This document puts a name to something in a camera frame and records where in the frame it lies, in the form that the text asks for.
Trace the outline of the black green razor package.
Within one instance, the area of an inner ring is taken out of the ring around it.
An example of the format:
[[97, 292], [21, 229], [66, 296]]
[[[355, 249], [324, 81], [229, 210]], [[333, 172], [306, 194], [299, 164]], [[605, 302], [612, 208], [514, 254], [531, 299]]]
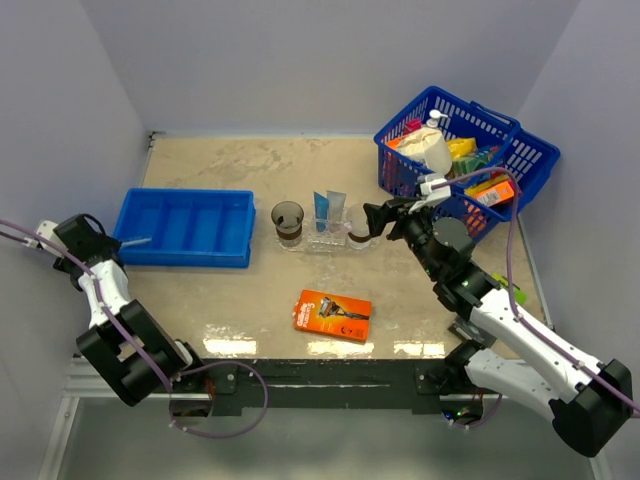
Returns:
[[[503, 289], [506, 290], [508, 288], [509, 282], [506, 276], [499, 273], [492, 273], [491, 275]], [[513, 288], [516, 303], [519, 306], [524, 306], [528, 298], [526, 293], [524, 293], [517, 284], [514, 284]], [[497, 341], [497, 337], [486, 329], [460, 316], [456, 316], [454, 321], [449, 325], [448, 331], [462, 341], [472, 340], [487, 348], [491, 348]]]

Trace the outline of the small red box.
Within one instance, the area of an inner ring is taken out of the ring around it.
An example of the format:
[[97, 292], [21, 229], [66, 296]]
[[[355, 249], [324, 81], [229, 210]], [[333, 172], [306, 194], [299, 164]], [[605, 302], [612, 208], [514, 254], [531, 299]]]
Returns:
[[409, 120], [405, 124], [403, 132], [405, 134], [409, 134], [411, 132], [414, 132], [414, 131], [420, 129], [421, 127], [422, 127], [421, 120], [419, 118], [414, 118], [414, 119]]

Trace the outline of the white toothpaste tube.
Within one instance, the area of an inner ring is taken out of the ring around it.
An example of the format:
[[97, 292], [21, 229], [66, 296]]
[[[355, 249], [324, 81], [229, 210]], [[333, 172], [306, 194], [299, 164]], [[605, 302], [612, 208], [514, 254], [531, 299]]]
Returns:
[[346, 194], [343, 192], [328, 190], [327, 199], [329, 230], [332, 233], [335, 233], [342, 228], [342, 215], [346, 201]]

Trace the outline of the clear textured acrylic tray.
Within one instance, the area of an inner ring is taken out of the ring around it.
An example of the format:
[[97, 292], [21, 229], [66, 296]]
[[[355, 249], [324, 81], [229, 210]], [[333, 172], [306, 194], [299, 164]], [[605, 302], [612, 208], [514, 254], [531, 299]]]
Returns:
[[285, 250], [309, 254], [360, 254], [374, 250], [380, 244], [379, 238], [363, 243], [351, 239], [352, 224], [343, 218], [337, 224], [328, 220], [306, 217], [301, 224], [301, 233], [295, 239], [282, 239], [276, 235], [277, 243]]

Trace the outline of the dark smoked plastic cup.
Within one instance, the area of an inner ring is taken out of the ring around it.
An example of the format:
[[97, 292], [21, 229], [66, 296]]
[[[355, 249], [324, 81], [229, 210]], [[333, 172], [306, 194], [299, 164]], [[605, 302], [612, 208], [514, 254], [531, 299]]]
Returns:
[[277, 239], [285, 247], [294, 247], [302, 239], [303, 208], [294, 201], [282, 201], [271, 211]]

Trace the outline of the orange razor box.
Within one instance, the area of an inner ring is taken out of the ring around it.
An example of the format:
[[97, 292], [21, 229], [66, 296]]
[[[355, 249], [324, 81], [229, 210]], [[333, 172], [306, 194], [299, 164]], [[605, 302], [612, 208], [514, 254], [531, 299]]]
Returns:
[[364, 344], [373, 304], [368, 300], [304, 289], [293, 310], [296, 330]]

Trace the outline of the white pump bottle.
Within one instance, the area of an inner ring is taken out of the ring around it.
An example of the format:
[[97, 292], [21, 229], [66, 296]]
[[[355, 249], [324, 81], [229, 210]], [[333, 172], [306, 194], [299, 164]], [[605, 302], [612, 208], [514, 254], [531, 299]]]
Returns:
[[445, 120], [445, 119], [448, 119], [448, 118], [449, 118], [449, 116], [446, 115], [445, 113], [442, 113], [440, 110], [431, 109], [429, 111], [429, 118], [426, 121], [426, 125], [429, 128], [439, 129], [441, 121]]

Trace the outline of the yellow sponge pack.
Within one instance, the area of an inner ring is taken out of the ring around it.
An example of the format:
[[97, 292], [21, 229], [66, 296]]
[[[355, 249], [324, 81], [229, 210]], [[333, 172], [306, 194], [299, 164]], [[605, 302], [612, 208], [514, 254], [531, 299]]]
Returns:
[[470, 138], [452, 138], [446, 141], [447, 148], [451, 155], [451, 158], [456, 161], [457, 159], [465, 156], [469, 156], [477, 149], [476, 139]]

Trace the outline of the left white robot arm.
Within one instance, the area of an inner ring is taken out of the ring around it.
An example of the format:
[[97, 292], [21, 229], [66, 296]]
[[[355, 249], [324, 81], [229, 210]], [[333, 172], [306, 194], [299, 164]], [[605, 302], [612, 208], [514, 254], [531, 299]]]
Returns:
[[207, 368], [187, 342], [172, 339], [128, 289], [119, 257], [121, 242], [94, 217], [75, 215], [51, 230], [65, 249], [54, 268], [86, 295], [90, 323], [76, 345], [116, 395], [134, 406], [172, 381], [185, 392], [200, 390]]

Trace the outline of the orange pink box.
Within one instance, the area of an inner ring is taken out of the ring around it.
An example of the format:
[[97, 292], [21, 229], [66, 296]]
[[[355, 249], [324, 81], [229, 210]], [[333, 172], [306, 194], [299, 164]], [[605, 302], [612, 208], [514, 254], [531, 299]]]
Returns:
[[466, 189], [465, 194], [486, 207], [493, 207], [509, 202], [515, 195], [515, 185], [506, 176], [495, 177]]

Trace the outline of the blue plastic bin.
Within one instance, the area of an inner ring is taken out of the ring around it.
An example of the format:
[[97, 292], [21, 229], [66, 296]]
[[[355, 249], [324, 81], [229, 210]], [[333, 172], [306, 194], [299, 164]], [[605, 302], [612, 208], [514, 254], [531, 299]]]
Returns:
[[151, 238], [120, 249], [127, 265], [235, 268], [249, 266], [256, 219], [248, 190], [132, 188], [113, 237]]

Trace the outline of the white toothbrush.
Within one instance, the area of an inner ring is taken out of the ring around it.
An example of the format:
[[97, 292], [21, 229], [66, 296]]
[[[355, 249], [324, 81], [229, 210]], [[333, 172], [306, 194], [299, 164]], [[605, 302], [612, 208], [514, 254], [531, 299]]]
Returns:
[[140, 246], [147, 245], [150, 242], [151, 242], [150, 237], [127, 240], [121, 243], [121, 248], [124, 249], [124, 248], [131, 248], [131, 247], [140, 247]]

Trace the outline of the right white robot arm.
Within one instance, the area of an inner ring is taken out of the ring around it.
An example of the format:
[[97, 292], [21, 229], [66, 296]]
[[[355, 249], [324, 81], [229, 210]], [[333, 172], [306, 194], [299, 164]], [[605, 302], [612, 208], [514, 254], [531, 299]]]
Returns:
[[632, 374], [562, 339], [526, 310], [472, 259], [475, 243], [458, 219], [431, 218], [406, 197], [364, 206], [372, 236], [402, 239], [434, 283], [440, 303], [502, 341], [516, 360], [469, 340], [447, 356], [448, 386], [474, 386], [507, 396], [549, 421], [561, 440], [582, 456], [597, 456], [631, 419]]

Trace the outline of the pink toothbrush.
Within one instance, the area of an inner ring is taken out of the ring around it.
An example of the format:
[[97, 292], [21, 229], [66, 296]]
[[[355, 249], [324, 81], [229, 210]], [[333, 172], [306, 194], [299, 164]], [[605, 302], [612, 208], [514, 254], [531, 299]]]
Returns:
[[329, 231], [334, 236], [348, 235], [352, 230], [350, 222], [336, 222], [329, 225]]

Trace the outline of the green sponge pack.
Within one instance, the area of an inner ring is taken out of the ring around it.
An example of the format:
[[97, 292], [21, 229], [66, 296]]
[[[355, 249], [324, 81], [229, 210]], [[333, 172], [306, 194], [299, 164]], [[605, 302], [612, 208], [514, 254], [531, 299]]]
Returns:
[[485, 168], [499, 150], [499, 146], [486, 146], [459, 156], [453, 160], [452, 172], [459, 177]]

